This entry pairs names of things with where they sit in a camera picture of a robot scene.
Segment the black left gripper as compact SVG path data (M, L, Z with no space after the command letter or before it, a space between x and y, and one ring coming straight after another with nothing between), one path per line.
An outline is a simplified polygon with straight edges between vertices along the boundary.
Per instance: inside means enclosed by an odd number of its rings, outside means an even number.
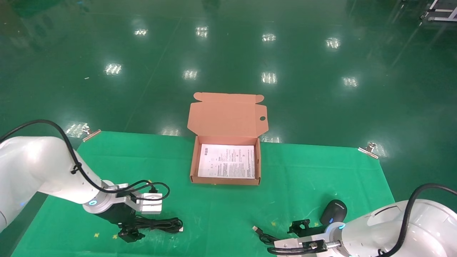
M136 211L125 203L116 203L104 212L98 213L99 218L119 226L119 238L127 243L139 241L145 237L135 225Z

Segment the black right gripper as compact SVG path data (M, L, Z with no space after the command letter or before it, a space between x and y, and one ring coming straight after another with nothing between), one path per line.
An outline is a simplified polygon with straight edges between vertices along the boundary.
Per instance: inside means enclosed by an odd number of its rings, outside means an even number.
M299 241L330 241L333 228L328 226L310 227L310 220L293 221L288 234L299 236Z

